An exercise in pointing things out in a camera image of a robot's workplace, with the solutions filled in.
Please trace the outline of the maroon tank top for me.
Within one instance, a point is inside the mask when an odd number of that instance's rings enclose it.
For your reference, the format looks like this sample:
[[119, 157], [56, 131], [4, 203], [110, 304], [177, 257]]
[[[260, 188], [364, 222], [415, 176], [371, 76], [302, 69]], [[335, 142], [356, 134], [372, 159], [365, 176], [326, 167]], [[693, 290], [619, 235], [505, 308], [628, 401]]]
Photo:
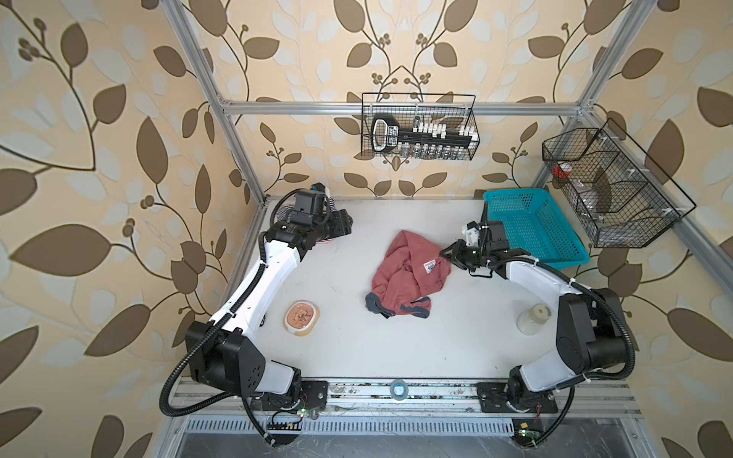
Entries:
[[366, 309], [388, 319], [431, 315], [431, 295], [445, 286], [452, 265], [424, 237], [401, 231], [391, 242], [366, 295]]

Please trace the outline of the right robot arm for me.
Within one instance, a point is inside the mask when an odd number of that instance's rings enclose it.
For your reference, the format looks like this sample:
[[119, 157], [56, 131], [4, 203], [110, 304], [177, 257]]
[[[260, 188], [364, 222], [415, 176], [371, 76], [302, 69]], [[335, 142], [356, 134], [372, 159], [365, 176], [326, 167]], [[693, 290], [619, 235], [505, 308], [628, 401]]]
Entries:
[[464, 237], [444, 248], [441, 258], [475, 276], [488, 269], [531, 291], [555, 314], [555, 345], [536, 360], [513, 368], [499, 397], [517, 413], [532, 411], [557, 390], [568, 397], [557, 417], [542, 432], [526, 427], [513, 437], [521, 448], [539, 448], [566, 418], [576, 387], [591, 381], [621, 381], [636, 366], [636, 351], [618, 294], [593, 289], [540, 261], [528, 251], [512, 248], [500, 221], [472, 221]]

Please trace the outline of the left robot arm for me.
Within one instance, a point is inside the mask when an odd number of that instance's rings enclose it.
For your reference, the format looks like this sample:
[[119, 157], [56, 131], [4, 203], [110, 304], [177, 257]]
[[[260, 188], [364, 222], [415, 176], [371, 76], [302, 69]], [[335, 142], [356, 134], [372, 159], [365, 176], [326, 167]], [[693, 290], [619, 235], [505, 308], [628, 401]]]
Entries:
[[[185, 333], [186, 353], [164, 382], [158, 407], [171, 418], [196, 413], [237, 397], [250, 424], [272, 448], [292, 443], [292, 434], [273, 434], [256, 418], [250, 400], [263, 395], [278, 402], [278, 412], [295, 413], [307, 406], [299, 368], [268, 360], [255, 340], [263, 319], [287, 277], [318, 242], [350, 234], [353, 220], [336, 209], [328, 187], [317, 182], [286, 194], [294, 204], [273, 207], [269, 227], [257, 238], [259, 256], [234, 293], [205, 323], [191, 324]], [[189, 370], [194, 381], [217, 389], [203, 401], [176, 408], [170, 397], [179, 378]]]

